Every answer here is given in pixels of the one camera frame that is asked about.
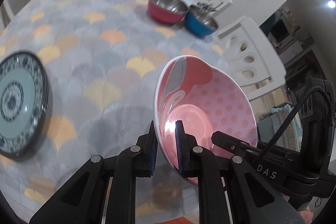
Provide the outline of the pink floral bowl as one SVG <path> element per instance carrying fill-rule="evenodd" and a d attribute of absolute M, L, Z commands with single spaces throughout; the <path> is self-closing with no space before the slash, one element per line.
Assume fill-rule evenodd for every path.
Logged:
<path fill-rule="evenodd" d="M 178 169 L 175 123 L 182 121 L 199 146 L 224 158 L 232 156 L 214 145 L 216 131 L 257 146 L 257 124 L 252 106 L 240 86 L 226 73 L 202 59 L 183 55 L 170 60 L 157 82 L 154 124 L 168 165 Z"/>

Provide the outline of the blue steel bowl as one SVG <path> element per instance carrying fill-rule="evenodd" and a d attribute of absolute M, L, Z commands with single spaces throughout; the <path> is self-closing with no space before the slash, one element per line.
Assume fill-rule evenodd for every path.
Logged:
<path fill-rule="evenodd" d="M 208 12 L 195 5 L 189 6 L 184 24 L 189 32 L 198 37 L 212 35 L 219 28 L 217 21 Z"/>

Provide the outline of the red steel bowl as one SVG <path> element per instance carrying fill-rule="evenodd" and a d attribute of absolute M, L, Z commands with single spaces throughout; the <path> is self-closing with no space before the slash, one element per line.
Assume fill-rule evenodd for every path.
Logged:
<path fill-rule="evenodd" d="M 149 0 L 148 14 L 157 22 L 176 24 L 188 13 L 189 6 L 182 0 Z"/>

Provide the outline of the blue patterned plate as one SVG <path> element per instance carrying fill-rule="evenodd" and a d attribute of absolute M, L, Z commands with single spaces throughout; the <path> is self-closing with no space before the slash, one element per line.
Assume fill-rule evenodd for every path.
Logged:
<path fill-rule="evenodd" d="M 1 62 L 1 155 L 22 157 L 39 139 L 49 104 L 49 79 L 39 58 L 17 51 Z"/>

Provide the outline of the scallop patterned tablecloth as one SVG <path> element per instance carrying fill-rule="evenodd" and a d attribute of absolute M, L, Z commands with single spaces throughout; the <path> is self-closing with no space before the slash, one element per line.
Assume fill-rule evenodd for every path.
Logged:
<path fill-rule="evenodd" d="M 147 133 L 168 61 L 194 55 L 228 69 L 216 35 L 155 22 L 147 0 L 32 0 L 1 32 L 2 58 L 25 50 L 46 69 L 52 110 L 31 158 L 1 157 L 1 191 L 24 221 L 91 156 L 117 155 Z"/>

